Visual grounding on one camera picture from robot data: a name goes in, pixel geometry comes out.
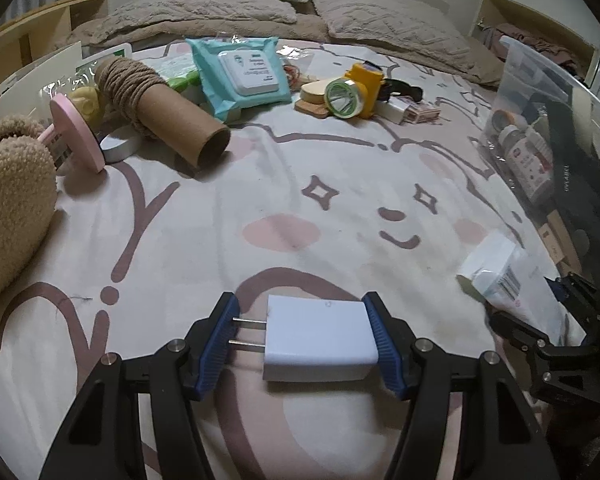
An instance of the brown twine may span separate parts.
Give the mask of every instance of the brown twine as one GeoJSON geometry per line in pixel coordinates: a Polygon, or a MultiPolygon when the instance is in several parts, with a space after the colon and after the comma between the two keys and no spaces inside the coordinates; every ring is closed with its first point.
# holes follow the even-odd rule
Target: brown twine
{"type": "Polygon", "coordinates": [[[103,67],[98,88],[122,116],[140,132],[151,132],[138,119],[136,108],[142,94],[150,86],[166,84],[151,67],[126,57],[117,57],[103,67]]]}

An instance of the silver bolt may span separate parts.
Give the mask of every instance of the silver bolt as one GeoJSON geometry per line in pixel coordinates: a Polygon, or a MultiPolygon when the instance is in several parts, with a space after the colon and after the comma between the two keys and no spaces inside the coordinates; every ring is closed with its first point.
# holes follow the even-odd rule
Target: silver bolt
{"type": "Polygon", "coordinates": [[[500,356],[491,350],[484,353],[484,360],[490,365],[496,365],[500,362],[500,356]]]}
{"type": "Polygon", "coordinates": [[[415,347],[421,352],[431,352],[433,350],[433,343],[426,338],[416,339],[414,344],[415,347]]]}
{"type": "Polygon", "coordinates": [[[105,366],[111,366],[118,360],[118,355],[113,352],[107,352],[100,358],[100,362],[105,366]]]}
{"type": "Polygon", "coordinates": [[[186,341],[184,339],[172,339],[167,343],[167,349],[169,352],[177,353],[181,351],[186,346],[186,341]]]}

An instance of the clear plastic bin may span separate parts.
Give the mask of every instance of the clear plastic bin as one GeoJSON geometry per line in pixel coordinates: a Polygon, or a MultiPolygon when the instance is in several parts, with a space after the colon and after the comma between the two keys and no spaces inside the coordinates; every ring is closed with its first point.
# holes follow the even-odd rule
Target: clear plastic bin
{"type": "Polygon", "coordinates": [[[531,47],[500,41],[509,53],[482,142],[560,272],[600,288],[600,101],[531,47]]]}

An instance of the cardboard tube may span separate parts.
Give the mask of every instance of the cardboard tube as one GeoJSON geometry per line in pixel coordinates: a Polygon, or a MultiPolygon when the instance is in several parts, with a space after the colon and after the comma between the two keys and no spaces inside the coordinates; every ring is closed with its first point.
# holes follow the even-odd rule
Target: cardboard tube
{"type": "Polygon", "coordinates": [[[229,144],[229,128],[167,85],[144,91],[138,119],[194,168],[218,161],[229,144]]]}

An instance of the teal wet wipes package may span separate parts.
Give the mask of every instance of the teal wet wipes package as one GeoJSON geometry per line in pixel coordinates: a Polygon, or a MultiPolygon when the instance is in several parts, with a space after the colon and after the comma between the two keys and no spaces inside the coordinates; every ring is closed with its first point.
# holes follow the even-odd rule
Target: teal wet wipes package
{"type": "Polygon", "coordinates": [[[226,121],[233,108],[291,102],[286,74],[276,54],[278,38],[249,38],[238,43],[187,40],[187,43],[216,119],[226,121]]]}

